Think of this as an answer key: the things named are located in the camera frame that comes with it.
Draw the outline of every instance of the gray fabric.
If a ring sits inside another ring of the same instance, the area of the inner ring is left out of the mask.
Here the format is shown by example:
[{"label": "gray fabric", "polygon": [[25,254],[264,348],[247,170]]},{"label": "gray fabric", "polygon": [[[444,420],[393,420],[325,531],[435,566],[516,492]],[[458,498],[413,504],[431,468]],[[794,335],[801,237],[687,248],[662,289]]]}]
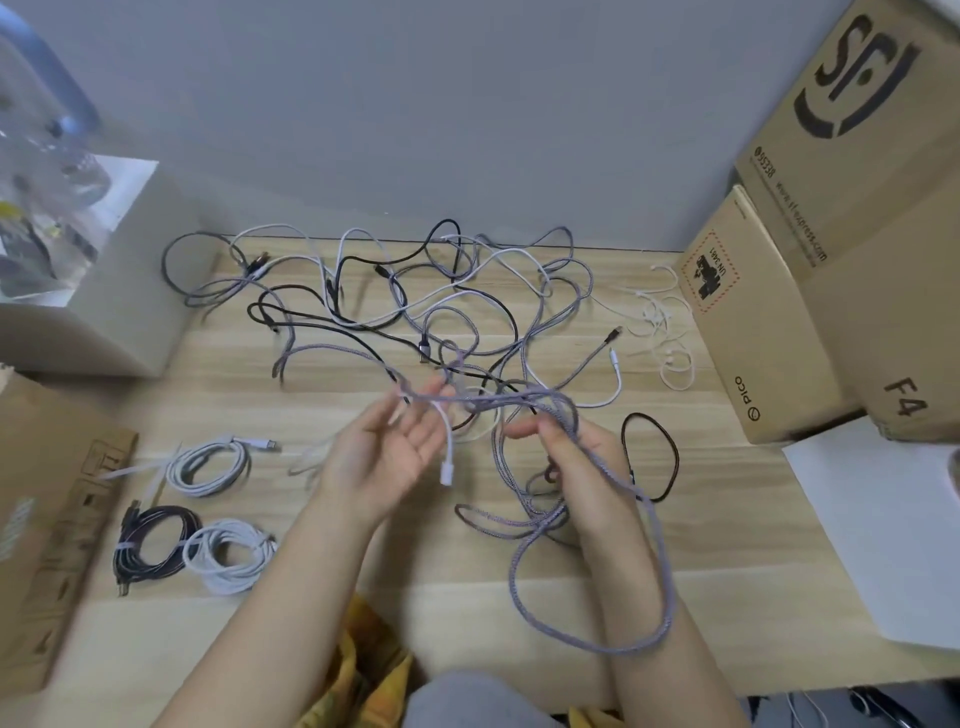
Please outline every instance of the gray fabric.
[{"label": "gray fabric", "polygon": [[410,696],[403,728],[562,728],[519,692],[485,672],[441,675]]}]

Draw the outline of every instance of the brown cardboard box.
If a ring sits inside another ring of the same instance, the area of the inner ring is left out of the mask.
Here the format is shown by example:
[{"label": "brown cardboard box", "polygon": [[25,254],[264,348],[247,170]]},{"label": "brown cardboard box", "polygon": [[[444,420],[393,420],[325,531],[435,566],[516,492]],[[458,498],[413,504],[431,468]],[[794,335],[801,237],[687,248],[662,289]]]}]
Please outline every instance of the brown cardboard box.
[{"label": "brown cardboard box", "polygon": [[960,31],[855,0],[737,161],[844,379],[888,435],[960,438]]},{"label": "brown cardboard box", "polygon": [[679,265],[681,290],[750,442],[796,439],[858,409],[742,187]]},{"label": "brown cardboard box", "polygon": [[0,367],[0,695],[43,687],[135,439]]}]

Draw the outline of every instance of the forearm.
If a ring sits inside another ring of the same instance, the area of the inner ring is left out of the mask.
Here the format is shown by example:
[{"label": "forearm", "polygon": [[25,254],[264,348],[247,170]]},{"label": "forearm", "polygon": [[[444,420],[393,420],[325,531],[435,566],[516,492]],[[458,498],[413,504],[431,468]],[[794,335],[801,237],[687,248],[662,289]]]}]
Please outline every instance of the forearm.
[{"label": "forearm", "polygon": [[314,699],[372,534],[327,498],[317,494],[300,513],[158,728],[285,728]]},{"label": "forearm", "polygon": [[[639,529],[615,546],[586,546],[600,597],[608,644],[634,643],[653,632],[663,616],[658,567]],[[656,647],[612,658],[613,679],[632,728],[746,726],[723,673],[700,630],[677,597],[673,625]]]}]

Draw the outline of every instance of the yellow clothing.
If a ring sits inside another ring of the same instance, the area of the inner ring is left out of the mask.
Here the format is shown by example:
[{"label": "yellow clothing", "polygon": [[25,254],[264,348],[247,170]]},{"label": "yellow clothing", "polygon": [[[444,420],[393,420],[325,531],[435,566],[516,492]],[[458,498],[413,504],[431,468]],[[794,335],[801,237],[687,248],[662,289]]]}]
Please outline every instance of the yellow clothing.
[{"label": "yellow clothing", "polygon": [[[393,629],[354,595],[344,632],[320,699],[296,728],[396,728],[413,691],[413,655]],[[622,721],[592,708],[571,708],[570,728],[622,728]]]}]

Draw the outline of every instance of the wood grain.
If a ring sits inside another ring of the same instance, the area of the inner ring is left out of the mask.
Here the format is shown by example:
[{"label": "wood grain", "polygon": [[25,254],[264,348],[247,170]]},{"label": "wood grain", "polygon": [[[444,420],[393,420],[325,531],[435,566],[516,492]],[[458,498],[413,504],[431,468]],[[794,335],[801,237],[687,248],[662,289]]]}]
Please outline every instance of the wood grain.
[{"label": "wood grain", "polygon": [[[301,252],[295,240],[250,245],[251,250],[261,247],[274,254]],[[323,248],[332,259],[332,243]],[[391,250],[410,248],[391,244]],[[377,255],[365,244],[355,252]],[[536,251],[540,260],[561,254]],[[637,313],[637,299],[613,286],[660,287],[665,275],[651,271],[651,265],[675,259],[625,251],[577,255],[592,267],[596,293],[605,303]],[[516,265],[535,274],[529,262]],[[220,269],[233,275],[226,259]],[[571,275],[586,283],[584,274]],[[272,284],[316,281],[315,268],[305,261],[285,263],[269,277]],[[440,279],[416,272],[404,282],[414,299]],[[536,299],[506,271],[490,266],[477,285],[508,302],[522,327],[529,324]],[[344,286],[349,315],[373,316],[392,306],[383,280],[369,266],[347,268]],[[246,314],[246,303],[254,298],[255,293],[244,293],[205,321],[198,317],[163,379],[61,378],[48,379],[48,384],[99,403],[137,429],[140,460],[167,454],[180,441],[196,443],[225,432],[278,440],[284,452],[255,453],[246,482],[189,505],[205,521],[230,515],[282,537],[310,487],[307,476],[288,477],[286,468],[304,448],[337,432],[390,382],[356,357],[304,352],[291,360],[281,387],[270,378],[278,339]],[[320,312],[306,295],[288,298],[290,305]],[[556,310],[567,300],[568,293],[558,288],[548,308]],[[684,340],[698,368],[693,387],[674,392],[663,386],[657,359],[646,351],[649,343],[625,334],[616,342],[623,394],[589,415],[616,430],[626,414],[642,410],[675,437],[683,463],[659,513],[680,591],[734,689],[754,694],[960,673],[960,654],[890,643],[878,635],[780,451],[747,444],[692,321],[681,304],[669,307],[676,330],[689,329]],[[509,340],[501,313],[470,300],[464,309],[483,331],[485,347]],[[531,362],[545,381],[558,381],[621,323],[615,314],[586,302],[573,321],[533,345]],[[469,339],[453,319],[441,320],[438,327]],[[396,332],[415,338],[404,326]],[[298,334],[301,343],[343,343],[341,338],[319,331]],[[429,375],[429,368],[399,344],[365,338],[414,381]],[[568,392],[580,401],[601,400],[614,385],[609,360],[601,356]],[[666,444],[637,423],[629,445],[638,481],[658,493],[670,468]],[[542,450],[533,443],[511,444],[508,456],[519,476],[542,468]],[[453,515],[456,502],[505,515],[517,512],[492,465],[489,442],[458,447],[456,463],[453,489],[441,488],[435,476],[425,479],[377,534],[360,589],[400,630],[430,674],[458,667],[489,670],[548,710],[569,704],[610,706],[613,695],[603,661],[544,637],[514,609],[506,587],[514,545],[475,533]],[[128,484],[130,497],[143,482]],[[184,502],[170,492],[163,497]],[[88,579],[51,685],[40,695],[0,705],[0,723],[35,728],[147,725],[239,603],[207,596],[188,573],[136,585],[129,597],[117,598],[109,548],[119,515]],[[150,548],[163,550],[163,538],[157,535]],[[549,542],[536,544],[520,570],[520,593],[540,618],[600,638],[588,576],[576,553]]]}]

